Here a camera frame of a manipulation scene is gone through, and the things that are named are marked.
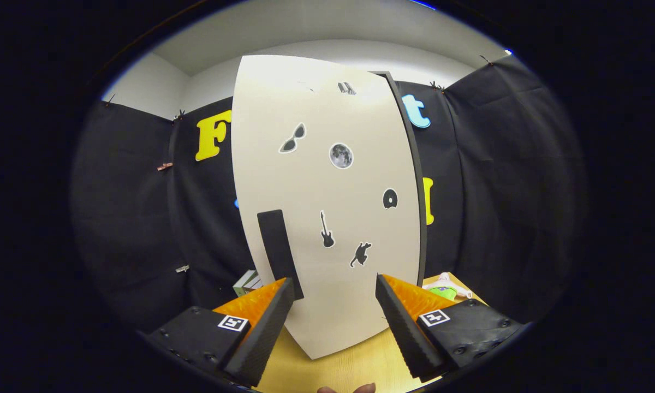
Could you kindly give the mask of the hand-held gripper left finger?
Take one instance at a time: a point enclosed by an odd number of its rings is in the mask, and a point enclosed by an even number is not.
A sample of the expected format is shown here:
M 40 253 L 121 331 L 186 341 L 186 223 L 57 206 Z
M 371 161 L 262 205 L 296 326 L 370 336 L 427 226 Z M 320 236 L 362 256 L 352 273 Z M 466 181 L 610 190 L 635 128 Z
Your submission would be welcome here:
M 193 306 L 145 334 L 145 342 L 208 380 L 257 386 L 295 300 L 282 278 L 212 310 Z

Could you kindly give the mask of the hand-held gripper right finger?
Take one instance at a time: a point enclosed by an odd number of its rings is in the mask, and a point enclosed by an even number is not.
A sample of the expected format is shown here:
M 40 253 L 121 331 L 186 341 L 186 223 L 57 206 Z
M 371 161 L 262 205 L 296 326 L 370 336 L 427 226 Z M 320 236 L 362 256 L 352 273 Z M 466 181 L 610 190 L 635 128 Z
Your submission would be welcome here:
M 428 382 L 477 368 L 525 330 L 477 299 L 455 302 L 377 275 L 375 296 L 412 377 Z

